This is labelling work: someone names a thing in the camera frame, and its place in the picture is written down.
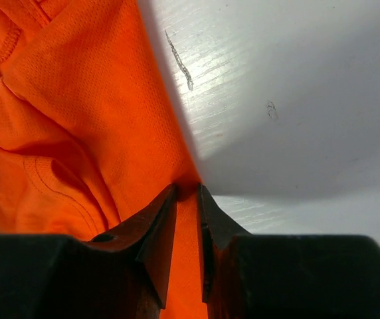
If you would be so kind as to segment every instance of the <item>white surface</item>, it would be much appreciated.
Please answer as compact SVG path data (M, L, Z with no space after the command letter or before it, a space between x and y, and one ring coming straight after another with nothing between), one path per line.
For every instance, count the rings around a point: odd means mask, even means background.
M226 212L258 233L380 243L380 1L140 5L189 147Z

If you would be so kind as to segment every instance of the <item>table surface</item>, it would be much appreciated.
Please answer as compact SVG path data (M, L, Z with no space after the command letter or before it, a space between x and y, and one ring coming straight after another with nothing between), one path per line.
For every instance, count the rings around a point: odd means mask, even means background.
M380 244L380 1L139 2L219 205L255 233Z

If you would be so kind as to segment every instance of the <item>orange fabric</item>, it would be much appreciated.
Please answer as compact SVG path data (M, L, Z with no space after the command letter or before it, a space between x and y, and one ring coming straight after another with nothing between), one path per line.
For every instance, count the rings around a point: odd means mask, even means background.
M162 318L205 318L198 181L135 0L0 0L0 233L88 240L176 182Z

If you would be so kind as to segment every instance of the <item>orange cloth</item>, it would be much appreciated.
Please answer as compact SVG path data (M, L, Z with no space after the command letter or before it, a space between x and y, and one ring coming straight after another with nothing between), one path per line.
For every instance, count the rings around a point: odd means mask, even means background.
M205 318L198 180L135 0L0 0L0 233L88 240L176 182L162 318Z

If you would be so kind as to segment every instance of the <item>scratch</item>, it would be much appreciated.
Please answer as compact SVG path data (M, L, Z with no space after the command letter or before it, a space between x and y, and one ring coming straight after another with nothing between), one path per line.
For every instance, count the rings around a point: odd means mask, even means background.
M278 119L277 110L273 102L271 101L267 102L267 110L268 110L268 116L270 116L271 119L273 120Z
M183 61L181 61L181 58L179 57L177 50L175 50L175 47L172 44L172 41L169 38L169 35L166 32L166 30L165 30L165 35L166 35L166 39L168 40L169 46L171 47L172 54L174 54L174 58L177 61L178 67L184 74L185 78L187 79L187 86L189 87L190 91L193 91L193 80L191 79L190 72L185 67Z

